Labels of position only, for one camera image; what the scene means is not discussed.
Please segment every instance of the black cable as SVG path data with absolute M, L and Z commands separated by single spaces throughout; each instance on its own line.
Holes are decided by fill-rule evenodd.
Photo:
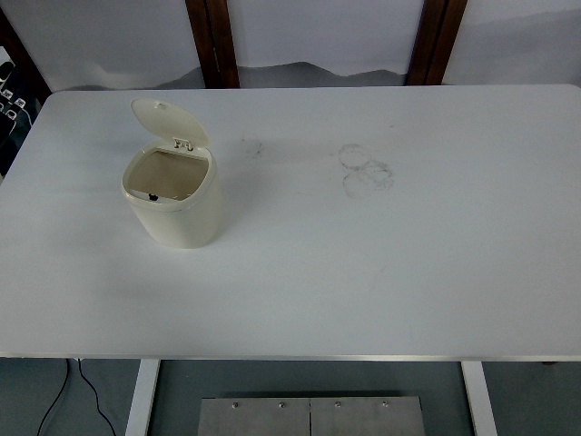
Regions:
M 58 392 L 58 395 L 56 395 L 56 398 L 54 399 L 53 404 L 51 404 L 51 407 L 49 407 L 48 411 L 46 411 L 46 413 L 44 414 L 43 420 L 40 421 L 40 425 L 38 426 L 38 431 L 36 432 L 36 436 L 40 435 L 40 430 L 43 428 L 44 420 L 46 419 L 48 414 L 51 412 L 51 409 L 54 407 L 54 405 L 56 404 L 58 399 L 61 397 L 61 393 L 63 393 L 63 391 L 64 391 L 64 386 L 66 386 L 66 382 L 69 380 L 69 371 L 70 371 L 69 370 L 69 361 L 68 361 L 68 359 L 64 359 L 64 362 L 66 363 L 66 375 L 64 376 L 63 386 L 61 386 L 61 390 Z
M 113 432 L 113 436 L 117 436 L 117 433 L 115 433 L 115 429 L 113 428 L 113 425 L 111 424 L 111 422 L 109 421 L 109 418 L 107 418 L 104 413 L 101 411 L 101 408 L 99 407 L 99 395 L 97 394 L 97 390 L 94 388 L 93 384 L 84 376 L 83 374 L 83 369 L 81 368 L 81 359 L 77 359 L 77 361 L 79 362 L 79 372 L 81 374 L 81 377 L 83 377 L 83 380 L 85 380 L 87 382 L 87 384 L 89 386 L 91 386 L 91 389 L 94 392 L 94 397 L 97 400 L 97 411 L 99 412 L 99 414 L 101 416 L 103 416 L 103 418 L 107 421 L 107 423 L 109 424 L 109 427 L 111 427 L 111 431 Z

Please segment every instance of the open lid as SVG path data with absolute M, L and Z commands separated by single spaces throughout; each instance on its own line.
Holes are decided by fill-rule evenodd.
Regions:
M 152 98 L 138 98 L 131 102 L 131 108 L 143 127 L 169 143 L 187 141 L 198 148 L 210 145 L 210 138 L 200 122 L 180 106 Z

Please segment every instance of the floor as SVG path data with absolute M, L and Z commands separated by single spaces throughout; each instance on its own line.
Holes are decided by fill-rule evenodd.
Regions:
M 41 434 L 113 434 L 76 361 Z M 83 360 L 116 434 L 124 434 L 139 368 L 135 360 Z M 484 364 L 503 435 L 581 434 L 581 362 Z M 59 392 L 64 360 L 0 359 L 0 434 L 36 434 Z M 151 435 L 195 435 L 202 398 L 418 395 L 426 434 L 473 434 L 459 364 L 454 362 L 164 361 Z

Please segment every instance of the table leg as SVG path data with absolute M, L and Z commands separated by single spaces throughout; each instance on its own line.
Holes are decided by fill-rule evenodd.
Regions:
M 147 436 L 159 368 L 159 359 L 141 360 L 125 436 Z
M 464 383 L 476 436 L 497 436 L 482 362 L 462 362 Z

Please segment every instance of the cream trash can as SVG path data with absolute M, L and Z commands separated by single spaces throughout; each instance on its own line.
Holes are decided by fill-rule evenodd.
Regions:
M 131 103 L 133 113 L 160 139 L 127 165 L 122 188 L 135 214 L 158 243 L 196 248 L 208 243 L 223 216 L 216 162 L 202 125 L 175 104 L 149 98 Z

